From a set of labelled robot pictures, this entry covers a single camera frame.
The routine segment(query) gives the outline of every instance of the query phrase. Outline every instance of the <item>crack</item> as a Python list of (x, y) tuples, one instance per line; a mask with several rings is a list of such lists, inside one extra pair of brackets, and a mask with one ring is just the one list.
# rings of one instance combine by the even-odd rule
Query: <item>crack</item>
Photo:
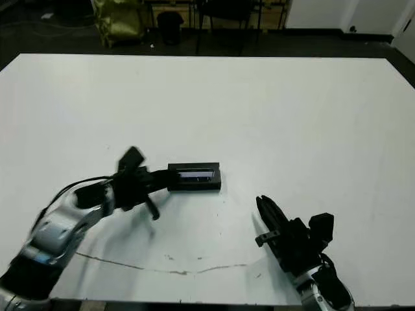
[(101, 261), (101, 262), (105, 262), (107, 264), (115, 264), (117, 266), (122, 266), (122, 267), (126, 267), (126, 268), (132, 268), (132, 269), (136, 269), (136, 270), (145, 270), (145, 271), (152, 271), (152, 272), (160, 272), (160, 273), (170, 273), (170, 274), (178, 274), (178, 275), (188, 275), (188, 274), (202, 274), (205, 272), (209, 272), (212, 270), (218, 270), (218, 269), (228, 269), (228, 268), (235, 268), (235, 267), (246, 267), (247, 264), (232, 264), (229, 266), (216, 266), (216, 267), (212, 267), (212, 268), (208, 268), (208, 269), (204, 269), (204, 270), (200, 270), (200, 271), (171, 271), (171, 270), (157, 270), (157, 269), (146, 269), (143, 267), (139, 267), (139, 266), (133, 266), (131, 264), (123, 264), (121, 262), (116, 262), (116, 261), (112, 261), (112, 260), (106, 260), (106, 259), (102, 259), (102, 258), (98, 258), (98, 257), (94, 257), (94, 256), (89, 256), (86, 254), (82, 254), (82, 253), (78, 253), (75, 252), (77, 255), (81, 256), (81, 257), (85, 257), (88, 259), (93, 259), (96, 261)]
[(217, 269), (228, 269), (228, 268), (234, 268), (234, 267), (246, 267), (246, 264), (232, 264), (230, 266), (217, 266), (217, 267), (212, 267), (212, 268), (208, 268), (205, 270), (201, 270), (201, 271), (197, 271), (197, 274), (201, 274), (201, 273), (205, 273), (208, 271), (212, 271), (212, 270), (217, 270)]

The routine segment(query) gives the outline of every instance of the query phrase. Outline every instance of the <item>chair leg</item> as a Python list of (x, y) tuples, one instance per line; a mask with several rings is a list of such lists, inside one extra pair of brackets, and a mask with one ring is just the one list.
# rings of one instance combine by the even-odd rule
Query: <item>chair leg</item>
[(257, 42), (258, 42), (258, 39), (259, 39), (259, 33), (261, 32), (261, 17), (262, 17), (262, 0), (259, 0)]
[(199, 33), (197, 35), (197, 43), (196, 43), (196, 54), (199, 53), (199, 46), (200, 46), (200, 33), (202, 32), (203, 26), (203, 18), (204, 15), (202, 13), (199, 14)]
[(154, 21), (154, 11), (151, 3), (148, 4), (148, 10), (150, 11), (152, 26), (153, 28), (156, 28), (156, 22)]
[(210, 19), (210, 31), (212, 31), (213, 33), (213, 18), (209, 16), (209, 19)]
[(242, 50), (244, 49), (244, 43), (245, 43), (245, 40), (246, 40), (246, 35), (248, 34), (248, 25), (249, 25), (250, 17), (251, 17), (251, 15), (248, 15), (248, 18), (245, 21), (245, 29), (244, 29), (242, 42), (241, 42), (241, 49), (239, 50), (238, 56), (240, 56), (242, 54)]

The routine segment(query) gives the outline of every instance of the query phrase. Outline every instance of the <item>white wall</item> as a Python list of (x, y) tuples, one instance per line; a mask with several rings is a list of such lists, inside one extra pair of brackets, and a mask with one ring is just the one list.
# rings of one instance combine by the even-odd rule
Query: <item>white wall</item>
[(292, 0), (287, 28), (340, 28), (345, 7), (350, 0)]
[(415, 0), (292, 0), (287, 28), (342, 29), (396, 36)]
[(392, 34), (410, 0), (360, 0), (345, 30), (361, 34)]

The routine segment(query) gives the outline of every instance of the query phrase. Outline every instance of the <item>black device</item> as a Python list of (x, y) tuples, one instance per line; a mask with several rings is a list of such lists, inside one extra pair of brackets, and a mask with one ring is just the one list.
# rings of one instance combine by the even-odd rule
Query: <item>black device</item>
[(172, 163), (167, 167), (179, 178), (168, 186), (169, 191), (180, 190), (220, 190), (219, 163)]

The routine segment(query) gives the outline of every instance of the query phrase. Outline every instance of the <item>black cable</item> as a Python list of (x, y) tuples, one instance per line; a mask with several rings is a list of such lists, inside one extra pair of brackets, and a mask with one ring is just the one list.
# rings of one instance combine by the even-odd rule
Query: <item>black cable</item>
[(335, 263), (330, 259), (330, 257), (328, 257), (325, 253), (321, 253), (320, 254), (321, 259), (323, 260), (323, 262), (325, 262), (326, 264), (329, 265), (330, 268), (333, 269), (333, 271), (336, 273), (336, 268), (335, 268)]
[(74, 183), (71, 183), (70, 185), (64, 187), (63, 189), (61, 189), (58, 194), (56, 196), (54, 196), (54, 198), (52, 199), (52, 201), (44, 208), (40, 211), (36, 221), (34, 222), (34, 225), (32, 227), (32, 229), (30, 230), (31, 232), (33, 232), (34, 228), (38, 225), (39, 221), (45, 216), (47, 210), (49, 209), (49, 207), (57, 201), (58, 198), (60, 198), (66, 191), (68, 191), (70, 188), (79, 185), (80, 183), (86, 183), (88, 181), (95, 181), (95, 180), (102, 180), (102, 179), (113, 179), (114, 176), (98, 176), (98, 177), (92, 177), (92, 178), (87, 178), (87, 179), (83, 179), (80, 181), (76, 181)]

